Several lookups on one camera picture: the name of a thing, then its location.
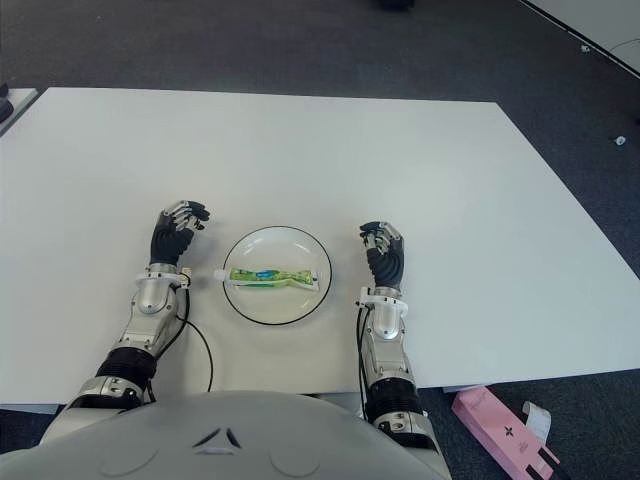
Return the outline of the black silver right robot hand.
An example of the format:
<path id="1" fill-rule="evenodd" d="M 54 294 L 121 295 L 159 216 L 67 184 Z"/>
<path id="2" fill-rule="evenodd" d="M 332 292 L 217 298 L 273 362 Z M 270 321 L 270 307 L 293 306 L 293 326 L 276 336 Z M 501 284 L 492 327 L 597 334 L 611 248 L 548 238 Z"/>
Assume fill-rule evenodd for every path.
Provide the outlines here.
<path id="1" fill-rule="evenodd" d="M 404 275 L 403 236 L 383 221 L 368 222 L 359 229 L 375 286 L 399 291 Z"/>

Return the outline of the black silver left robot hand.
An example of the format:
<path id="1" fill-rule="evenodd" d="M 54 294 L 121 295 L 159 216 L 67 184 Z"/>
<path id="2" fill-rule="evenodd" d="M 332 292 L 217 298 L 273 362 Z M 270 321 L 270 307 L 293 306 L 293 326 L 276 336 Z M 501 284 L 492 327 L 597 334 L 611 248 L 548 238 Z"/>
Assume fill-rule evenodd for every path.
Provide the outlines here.
<path id="1" fill-rule="evenodd" d="M 198 231 L 205 229 L 210 212 L 196 201 L 180 200 L 158 215 L 150 243 L 150 264 L 176 266 Z"/>

